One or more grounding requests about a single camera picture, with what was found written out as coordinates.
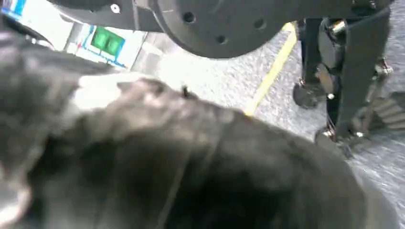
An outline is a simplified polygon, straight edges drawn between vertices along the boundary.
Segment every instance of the gray carpet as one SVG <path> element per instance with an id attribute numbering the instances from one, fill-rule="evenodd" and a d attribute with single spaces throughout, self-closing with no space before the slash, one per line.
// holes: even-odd
<path id="1" fill-rule="evenodd" d="M 393 8 L 387 60 L 395 69 L 384 93 L 405 91 L 405 0 Z M 283 45 L 287 31 L 282 31 L 260 49 L 230 60 L 208 60 L 180 49 L 164 35 L 150 41 L 165 55 L 157 57 L 142 51 L 134 70 L 159 77 L 173 87 L 186 84 L 203 99 L 243 109 L 252 99 L 271 63 Z M 255 116 L 268 123 L 312 139 L 325 124 L 325 105 L 315 110 L 297 107 L 291 98 L 300 75 L 300 46 L 296 45 Z M 405 134 L 375 136 L 358 146 L 350 163 L 364 170 L 396 206 L 405 229 Z"/>

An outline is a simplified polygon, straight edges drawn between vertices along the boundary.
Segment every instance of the caster wheel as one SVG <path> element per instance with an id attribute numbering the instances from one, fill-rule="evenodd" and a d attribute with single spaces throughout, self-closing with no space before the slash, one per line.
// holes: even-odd
<path id="1" fill-rule="evenodd" d="M 318 105 L 318 97 L 314 91 L 299 83 L 294 85 L 292 97 L 295 104 L 304 109 L 314 109 Z"/>
<path id="2" fill-rule="evenodd" d="M 327 128 L 318 130 L 315 134 L 314 142 L 317 146 L 335 154 L 336 156 L 347 160 L 353 157 L 350 146 L 343 142 L 334 142 L 331 139 L 332 133 Z"/>

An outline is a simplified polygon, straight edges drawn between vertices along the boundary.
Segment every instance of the black metal frame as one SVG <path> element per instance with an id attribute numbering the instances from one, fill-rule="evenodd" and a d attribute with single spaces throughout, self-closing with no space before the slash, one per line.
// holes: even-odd
<path id="1" fill-rule="evenodd" d="M 383 59 L 389 17 L 387 8 L 355 20 L 306 19 L 297 23 L 302 76 L 294 87 L 294 100 L 304 108 L 315 107 L 321 99 L 327 104 L 328 120 L 316 134 L 316 143 L 324 144 L 326 137 L 347 145 L 370 133 L 373 109 L 367 108 L 387 78 L 376 68 L 390 71 Z M 368 111 L 363 114 L 368 117 L 354 125 L 360 110 Z"/>

